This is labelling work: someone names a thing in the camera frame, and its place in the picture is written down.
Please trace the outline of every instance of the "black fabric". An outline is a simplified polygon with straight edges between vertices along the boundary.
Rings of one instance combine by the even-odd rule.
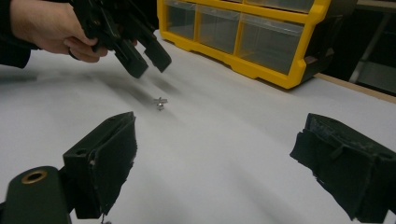
[[[395,210],[396,153],[335,119],[309,114],[290,155],[360,222]]]
[[[30,58],[30,50],[0,41],[0,64],[24,68]]]
[[[0,64],[23,68],[30,58],[30,49],[18,46],[12,34],[9,17],[10,0],[0,0]]]

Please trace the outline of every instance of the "sleeve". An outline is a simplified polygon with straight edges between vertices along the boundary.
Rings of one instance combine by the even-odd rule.
[[[31,44],[12,34],[9,17],[11,0],[0,0],[0,64],[23,68],[29,61]]]

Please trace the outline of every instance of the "white surface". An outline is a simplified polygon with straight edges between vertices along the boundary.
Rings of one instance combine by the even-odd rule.
[[[132,110],[139,149],[110,211],[114,224],[351,223],[289,156],[296,135],[318,113],[396,148],[396,105],[320,79],[278,90],[163,45],[171,66],[163,74],[151,66],[140,79],[112,55],[85,64],[41,51],[24,70],[1,66],[0,200],[14,176],[61,168],[78,140]],[[162,112],[152,103],[160,96],[169,101]]]

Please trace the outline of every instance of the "drawer organizer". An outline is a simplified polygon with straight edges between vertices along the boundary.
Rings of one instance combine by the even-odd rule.
[[[244,76],[290,89],[324,70],[357,0],[157,0],[160,32]]]

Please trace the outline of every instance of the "finger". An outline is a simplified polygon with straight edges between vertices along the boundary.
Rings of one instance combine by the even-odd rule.
[[[70,49],[70,52],[79,60],[85,62],[85,63],[97,63],[99,62],[100,57],[92,57],[87,54],[83,54],[78,50],[75,49]]]
[[[92,57],[104,57],[107,55],[107,49],[104,47],[99,48],[96,52],[92,51],[92,47],[88,46],[74,37],[66,38],[64,44],[70,49],[79,51],[82,54],[86,54]]]
[[[65,6],[67,7],[67,15],[69,17],[68,21],[70,21],[65,23],[65,28],[67,29],[68,33],[71,36],[75,36],[78,40],[86,45],[95,45],[98,42],[97,38],[89,39],[87,36],[85,36],[84,30],[82,29],[81,24],[78,21],[73,7],[70,4],[65,4]]]

